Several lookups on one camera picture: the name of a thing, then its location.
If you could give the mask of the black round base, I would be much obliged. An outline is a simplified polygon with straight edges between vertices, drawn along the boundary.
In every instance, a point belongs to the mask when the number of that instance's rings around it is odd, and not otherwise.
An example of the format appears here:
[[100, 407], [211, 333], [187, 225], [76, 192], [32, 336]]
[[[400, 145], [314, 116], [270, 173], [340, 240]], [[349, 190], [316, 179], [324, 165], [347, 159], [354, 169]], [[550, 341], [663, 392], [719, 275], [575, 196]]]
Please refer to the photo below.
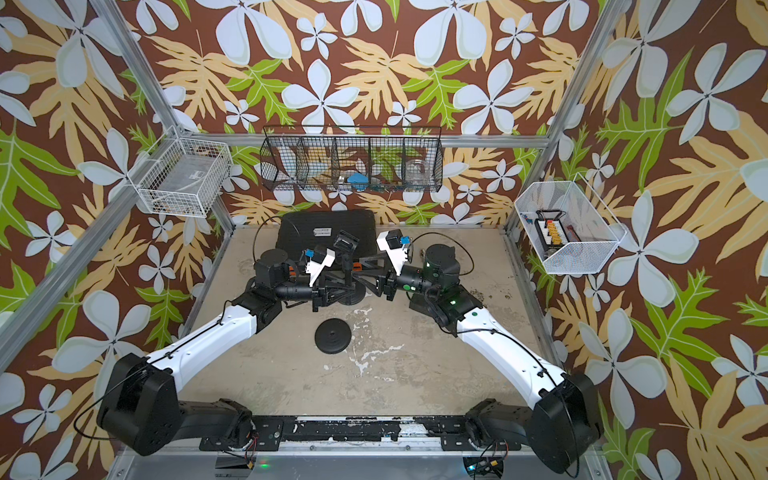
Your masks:
[[366, 291], [366, 287], [359, 281], [352, 281], [340, 291], [336, 301], [346, 306], [356, 305], [365, 298]]
[[344, 351], [352, 339], [349, 324], [340, 318], [329, 318], [316, 329], [314, 341], [316, 347], [325, 354], [337, 354]]

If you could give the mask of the black stand pole with clip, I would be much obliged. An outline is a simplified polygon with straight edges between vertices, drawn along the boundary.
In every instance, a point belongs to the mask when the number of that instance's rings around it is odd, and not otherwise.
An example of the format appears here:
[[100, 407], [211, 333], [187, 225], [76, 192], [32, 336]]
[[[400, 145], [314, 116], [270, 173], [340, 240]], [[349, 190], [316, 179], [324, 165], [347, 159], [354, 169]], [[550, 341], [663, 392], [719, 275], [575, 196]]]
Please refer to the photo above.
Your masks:
[[352, 285], [352, 271], [354, 268], [353, 254], [355, 253], [358, 244], [359, 238], [345, 230], [341, 230], [334, 240], [333, 250], [336, 254], [336, 259], [340, 262], [341, 270], [344, 274], [344, 281], [347, 286]]

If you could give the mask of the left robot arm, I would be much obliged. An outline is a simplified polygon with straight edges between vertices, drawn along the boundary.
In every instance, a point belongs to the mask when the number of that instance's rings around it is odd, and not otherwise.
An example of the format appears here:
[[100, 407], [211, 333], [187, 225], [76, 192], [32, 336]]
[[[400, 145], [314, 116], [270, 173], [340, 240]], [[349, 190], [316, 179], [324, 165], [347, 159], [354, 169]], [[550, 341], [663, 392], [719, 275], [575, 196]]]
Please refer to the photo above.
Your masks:
[[233, 401], [182, 401], [183, 388], [204, 368], [264, 330], [287, 301], [324, 303], [318, 281], [333, 265], [333, 251], [315, 248], [293, 262], [280, 249], [264, 252], [244, 291], [222, 312], [186, 337], [146, 356], [117, 362], [101, 400], [97, 424], [136, 453], [147, 456], [181, 439], [208, 450], [247, 448], [254, 442], [251, 411]]

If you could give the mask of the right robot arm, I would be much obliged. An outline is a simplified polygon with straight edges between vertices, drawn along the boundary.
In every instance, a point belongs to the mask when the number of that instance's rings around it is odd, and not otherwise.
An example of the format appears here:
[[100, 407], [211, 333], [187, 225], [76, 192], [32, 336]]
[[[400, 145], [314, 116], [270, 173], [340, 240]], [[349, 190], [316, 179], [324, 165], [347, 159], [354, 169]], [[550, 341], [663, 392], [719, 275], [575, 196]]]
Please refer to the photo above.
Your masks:
[[355, 276], [388, 300], [399, 291], [410, 294], [411, 309], [480, 353], [525, 402], [510, 406], [486, 399], [470, 409], [464, 419], [473, 446], [527, 446], [557, 474], [579, 468], [604, 432], [594, 383], [584, 374], [566, 373], [509, 333], [462, 285], [454, 248], [430, 246], [422, 266], [408, 260], [407, 248], [385, 248], [360, 259]]

